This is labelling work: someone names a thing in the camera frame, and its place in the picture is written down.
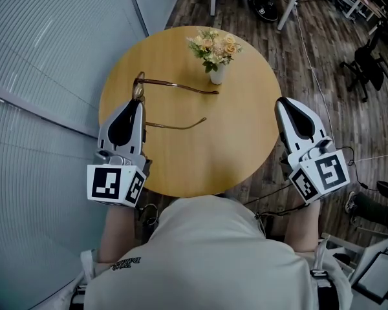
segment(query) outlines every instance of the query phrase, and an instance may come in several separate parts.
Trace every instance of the green leaves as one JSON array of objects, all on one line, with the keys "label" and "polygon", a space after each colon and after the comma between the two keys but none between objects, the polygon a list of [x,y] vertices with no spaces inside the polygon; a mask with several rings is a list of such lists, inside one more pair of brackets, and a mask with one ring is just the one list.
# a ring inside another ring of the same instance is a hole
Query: green leaves
[{"label": "green leaves", "polygon": [[206,73],[208,74],[210,71],[217,71],[219,68],[215,63],[204,61],[203,64],[206,67]]}]

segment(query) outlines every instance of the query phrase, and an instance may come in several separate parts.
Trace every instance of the wooden floor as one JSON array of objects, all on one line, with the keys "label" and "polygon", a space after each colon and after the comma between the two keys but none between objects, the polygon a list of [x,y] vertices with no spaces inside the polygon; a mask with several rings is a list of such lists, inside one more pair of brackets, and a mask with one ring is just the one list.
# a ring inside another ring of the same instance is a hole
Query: wooden floor
[{"label": "wooden floor", "polygon": [[[277,0],[281,13],[288,0]],[[381,91],[377,92],[371,84],[367,85],[369,101],[362,103],[361,88],[349,93],[347,85],[352,74],[340,69],[341,61],[352,61],[354,51],[366,44],[368,30],[374,25],[359,19],[354,24],[345,19],[333,2],[328,0],[300,0],[298,14],[307,46],[308,55],[314,67],[329,109],[336,146],[352,146],[355,160],[388,154],[388,81],[385,80]],[[210,0],[178,0],[167,27],[182,25],[204,25],[221,28],[239,36],[253,45],[266,58],[279,81],[282,94],[308,105],[317,112],[329,131],[325,106],[312,77],[308,61],[303,51],[297,19],[290,14],[283,30],[277,31],[277,24],[263,23],[251,13],[246,0],[217,0],[215,17],[209,15]],[[381,52],[388,62],[388,49],[380,43],[376,54]],[[349,150],[344,150],[345,158],[351,159]],[[253,176],[229,190],[229,194],[245,203],[268,194],[288,182],[284,182],[278,159],[283,152],[280,141],[269,158]],[[388,158],[360,161],[358,174],[361,182],[375,188],[377,180],[388,181]],[[322,206],[320,232],[327,232],[360,245],[367,245],[371,239],[355,231],[362,226],[377,231],[384,227],[368,222],[357,221],[350,225],[343,211],[343,204],[350,191],[360,191],[356,182],[354,167],[349,167],[351,184],[330,195]],[[376,201],[388,205],[388,199],[377,192],[365,191]],[[298,196],[293,187],[269,196],[259,203],[249,205],[253,211],[289,209],[292,200]],[[148,192],[147,200],[158,203],[163,209],[171,200]],[[274,232],[283,234],[287,217],[277,218]]]}]

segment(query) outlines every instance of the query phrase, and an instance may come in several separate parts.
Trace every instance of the eyeglasses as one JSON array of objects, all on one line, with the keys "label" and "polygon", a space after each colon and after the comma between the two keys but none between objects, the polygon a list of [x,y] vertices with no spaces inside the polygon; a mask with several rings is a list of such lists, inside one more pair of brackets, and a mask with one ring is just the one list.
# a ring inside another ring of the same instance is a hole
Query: eyeglasses
[{"label": "eyeglasses", "polygon": [[[141,71],[138,74],[138,76],[135,78],[134,84],[133,84],[132,98],[134,100],[139,100],[139,101],[142,101],[142,102],[145,101],[145,97],[144,97],[144,92],[145,92],[144,84],[156,84],[156,85],[177,87],[177,88],[182,88],[184,90],[190,90],[190,91],[195,92],[195,93],[206,94],[206,95],[214,95],[214,94],[218,94],[219,93],[219,91],[217,91],[217,90],[214,90],[212,92],[206,92],[206,91],[203,91],[203,90],[197,90],[197,89],[189,87],[189,86],[180,85],[180,84],[176,84],[176,83],[170,83],[168,81],[155,80],[155,79],[146,79],[145,78],[145,72]],[[206,120],[207,120],[207,118],[203,117],[198,122],[196,122],[196,123],[194,123],[194,124],[192,124],[192,125],[190,125],[188,127],[170,127],[168,125],[157,124],[157,123],[150,123],[150,122],[146,122],[145,124],[150,126],[150,127],[160,127],[160,128],[163,128],[163,129],[188,130],[188,129],[191,129],[194,126],[196,126],[196,125],[198,125],[198,124],[200,124],[200,123],[202,123],[203,121],[206,121]]]}]

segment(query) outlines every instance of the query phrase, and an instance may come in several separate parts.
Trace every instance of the round wooden table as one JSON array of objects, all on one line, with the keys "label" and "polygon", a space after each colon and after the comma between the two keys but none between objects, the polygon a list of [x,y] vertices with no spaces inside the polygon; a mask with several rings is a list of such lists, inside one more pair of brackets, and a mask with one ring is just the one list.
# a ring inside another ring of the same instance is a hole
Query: round wooden table
[{"label": "round wooden table", "polygon": [[197,27],[182,26],[137,43],[111,70],[99,109],[102,124],[131,99],[140,71],[147,79],[220,92],[204,95],[144,84],[146,121],[185,127],[207,118],[188,130],[146,127],[143,150],[153,163],[145,187],[184,198],[224,192],[242,182],[264,163],[279,135],[274,107],[281,93],[264,57],[235,37],[244,50],[228,66],[223,83],[214,85],[188,48],[186,38],[196,35]]}]

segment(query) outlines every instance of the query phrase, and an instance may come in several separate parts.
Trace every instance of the person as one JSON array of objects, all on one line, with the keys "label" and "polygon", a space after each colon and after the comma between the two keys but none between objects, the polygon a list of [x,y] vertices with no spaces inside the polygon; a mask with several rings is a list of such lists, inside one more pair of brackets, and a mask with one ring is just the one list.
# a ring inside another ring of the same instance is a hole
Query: person
[{"label": "person", "polygon": [[356,217],[384,225],[388,228],[388,206],[375,202],[362,192],[350,192],[345,203],[345,212],[350,215],[352,223]]},{"label": "person", "polygon": [[312,268],[328,272],[339,309],[349,309],[349,281],[325,243],[318,246],[319,208],[315,201],[293,212],[281,243],[267,240],[236,200],[181,198],[149,241],[133,247],[134,210],[109,207],[84,309],[319,309]]}]

